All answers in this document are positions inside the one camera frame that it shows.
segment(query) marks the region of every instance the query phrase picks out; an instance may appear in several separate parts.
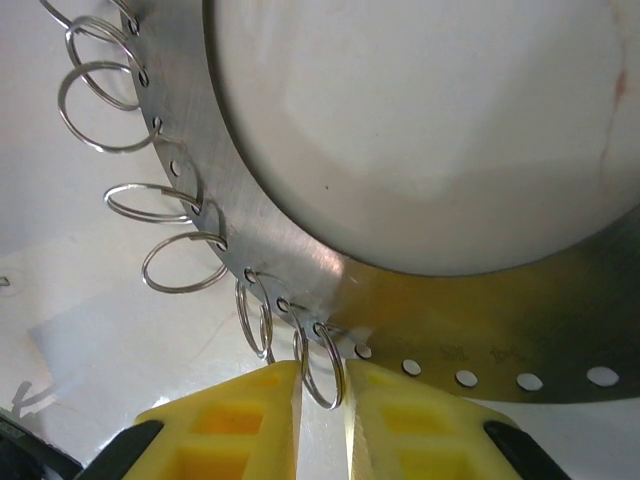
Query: metal disc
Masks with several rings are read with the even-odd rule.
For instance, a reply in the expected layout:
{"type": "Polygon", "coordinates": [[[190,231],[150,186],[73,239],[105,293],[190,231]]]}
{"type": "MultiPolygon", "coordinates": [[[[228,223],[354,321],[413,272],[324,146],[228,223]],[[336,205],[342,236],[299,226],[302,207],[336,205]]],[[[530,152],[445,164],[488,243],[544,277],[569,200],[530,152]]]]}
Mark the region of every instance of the metal disc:
{"type": "Polygon", "coordinates": [[[149,75],[136,88],[147,125],[162,120],[154,146],[172,185],[201,200],[194,224],[226,238],[228,250],[216,254],[247,288],[255,288],[243,276],[250,267],[270,299],[306,308],[299,317],[311,338],[315,322],[329,321],[351,339],[345,353],[365,344],[368,361],[397,371],[411,360],[416,379],[470,397],[563,403],[640,394],[640,208],[559,253],[495,273],[428,277],[354,260],[285,215],[243,161],[212,48],[213,2],[130,5],[140,20],[132,46],[149,75]],[[596,367],[616,382],[594,383],[587,374],[596,367]],[[534,378],[525,374],[536,388],[521,385],[534,378]]]}

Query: metal ring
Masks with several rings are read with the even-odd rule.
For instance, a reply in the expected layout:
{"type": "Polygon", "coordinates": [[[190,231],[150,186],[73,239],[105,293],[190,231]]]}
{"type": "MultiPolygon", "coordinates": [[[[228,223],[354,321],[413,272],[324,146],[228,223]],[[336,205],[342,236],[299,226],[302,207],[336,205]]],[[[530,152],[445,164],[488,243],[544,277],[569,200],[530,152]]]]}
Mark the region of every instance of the metal ring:
{"type": "MultiPolygon", "coordinates": [[[[94,28],[103,34],[105,34],[108,38],[112,40],[112,43],[115,43],[122,48],[127,57],[131,60],[131,62],[136,66],[136,69],[142,75],[142,78],[145,78],[148,82],[149,77],[147,72],[142,65],[142,61],[140,57],[138,57],[128,46],[127,46],[127,36],[118,28],[114,27],[112,24],[98,17],[91,16],[82,16],[76,18],[65,33],[65,43],[67,46],[67,53],[69,54],[69,58],[71,59],[71,63],[73,63],[74,67],[78,67],[82,65],[82,60],[80,60],[80,56],[78,55],[78,49],[76,48],[75,37],[76,33],[85,31],[86,29],[83,27],[91,27],[94,28]]],[[[125,103],[121,102],[117,98],[113,97],[109,93],[107,93],[102,87],[100,87],[93,78],[89,74],[82,75],[82,79],[87,83],[89,88],[98,95],[102,100],[107,102],[109,105],[127,112],[137,110],[140,108],[140,104],[136,103],[125,103]]]]}
{"type": "MultiPolygon", "coordinates": [[[[318,336],[324,342],[325,348],[329,353],[329,359],[331,360],[331,364],[333,365],[333,375],[336,381],[336,397],[333,402],[328,401],[316,385],[316,382],[313,380],[313,376],[311,375],[311,369],[307,369],[306,375],[302,377],[305,386],[307,387],[307,391],[311,394],[314,400],[320,405],[322,408],[327,410],[334,410],[338,408],[342,404],[342,400],[344,399],[344,393],[346,390],[347,382],[344,374],[344,367],[342,366],[342,358],[340,357],[340,352],[338,351],[338,347],[333,342],[331,337],[329,336],[329,330],[326,325],[323,323],[317,322],[313,325],[314,331],[318,334],[318,336]]],[[[296,349],[296,353],[298,351],[298,345],[295,342],[294,333],[294,348],[296,349]]]]}
{"type": "Polygon", "coordinates": [[[176,198],[181,202],[184,202],[188,205],[191,205],[193,208],[201,209],[202,205],[198,200],[193,198],[186,193],[179,192],[175,188],[165,187],[163,185],[155,185],[153,183],[123,183],[121,185],[116,185],[115,187],[111,187],[104,194],[104,203],[107,204],[114,212],[122,215],[123,217],[131,218],[133,220],[138,220],[140,222],[147,223],[157,223],[157,224],[181,224],[186,225],[191,223],[191,218],[187,214],[169,214],[169,213],[151,213],[145,212],[144,210],[137,210],[135,208],[127,207],[126,205],[122,205],[119,202],[116,202],[112,197],[116,193],[124,192],[126,190],[159,190],[162,195],[166,195],[168,197],[176,198]]]}
{"type": "Polygon", "coordinates": [[[98,143],[87,137],[71,122],[69,113],[67,112],[67,95],[69,94],[69,88],[79,77],[89,72],[95,72],[96,70],[120,70],[122,72],[131,73],[131,68],[129,68],[127,65],[104,61],[85,63],[71,70],[71,72],[69,72],[64,80],[62,80],[62,83],[60,84],[60,90],[58,91],[58,112],[60,113],[60,116],[62,117],[62,120],[64,121],[67,128],[81,142],[95,148],[99,152],[133,153],[149,145],[158,136],[158,134],[160,133],[160,128],[162,127],[162,121],[158,117],[154,119],[151,133],[149,133],[149,135],[144,140],[132,145],[126,145],[124,147],[112,147],[109,145],[98,143]]]}
{"type": "MultiPolygon", "coordinates": [[[[134,35],[137,35],[140,31],[140,22],[138,21],[137,17],[133,14],[131,9],[122,0],[110,0],[110,1],[116,7],[118,7],[118,9],[122,12],[122,14],[125,17],[127,17],[131,25],[132,33],[134,35]]],[[[47,12],[49,12],[49,15],[51,15],[56,22],[58,22],[64,28],[69,28],[69,26],[72,23],[71,20],[69,20],[62,13],[60,13],[60,11],[57,8],[55,8],[53,5],[51,5],[51,3],[49,3],[48,0],[40,0],[40,3],[47,10],[47,12]]],[[[92,32],[90,30],[82,30],[82,33],[84,33],[89,37],[95,38],[97,40],[111,42],[109,38],[98,35],[95,32],[92,32]]]]}
{"type": "Polygon", "coordinates": [[[185,285],[183,287],[167,287],[165,285],[161,285],[153,281],[149,277],[149,263],[151,263],[151,260],[153,260],[153,257],[155,257],[158,254],[158,252],[160,252],[160,250],[165,248],[167,245],[177,242],[178,240],[182,240],[183,238],[188,238],[191,241],[205,240],[207,242],[215,243],[221,249],[227,248],[227,242],[225,241],[224,238],[219,237],[218,235],[215,235],[210,232],[187,232],[187,233],[181,233],[180,235],[175,235],[171,238],[164,240],[163,242],[160,242],[158,245],[153,247],[153,249],[151,249],[147,257],[142,262],[142,281],[144,283],[149,285],[154,290],[157,290],[158,292],[180,294],[180,293],[192,293],[192,292],[198,292],[200,290],[204,290],[205,288],[210,287],[211,285],[213,285],[214,283],[222,279],[222,277],[224,277],[225,273],[227,273],[227,267],[223,264],[210,277],[207,277],[200,282],[197,282],[191,285],[185,285]]]}
{"type": "Polygon", "coordinates": [[[240,326],[244,332],[244,336],[247,339],[247,343],[251,347],[251,350],[258,355],[261,360],[266,360],[267,364],[271,365],[275,363],[273,356],[273,350],[271,349],[271,343],[273,341],[273,314],[271,311],[271,305],[269,305],[269,297],[267,290],[264,288],[262,281],[259,278],[259,274],[251,269],[245,270],[245,277],[251,283],[257,284],[260,290],[262,290],[263,301],[260,305],[260,340],[262,342],[262,348],[258,347],[258,344],[251,331],[251,324],[249,323],[249,314],[247,312],[247,290],[239,279],[236,279],[236,308],[238,309],[238,318],[240,319],[240,326]],[[253,280],[249,279],[249,274],[253,276],[253,280]]]}

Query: yellow plastic block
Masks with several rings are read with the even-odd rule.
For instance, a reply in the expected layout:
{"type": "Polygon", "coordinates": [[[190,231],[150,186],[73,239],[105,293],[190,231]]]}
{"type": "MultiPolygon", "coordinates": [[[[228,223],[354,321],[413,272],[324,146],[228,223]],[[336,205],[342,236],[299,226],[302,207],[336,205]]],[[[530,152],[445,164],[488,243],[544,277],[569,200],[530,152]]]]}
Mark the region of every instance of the yellow plastic block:
{"type": "Polygon", "coordinates": [[[300,363],[277,362],[149,410],[164,428],[125,480],[294,480],[300,363]]]}
{"type": "Polygon", "coordinates": [[[504,415],[362,360],[347,372],[351,480],[520,480],[483,430],[504,415]]]}

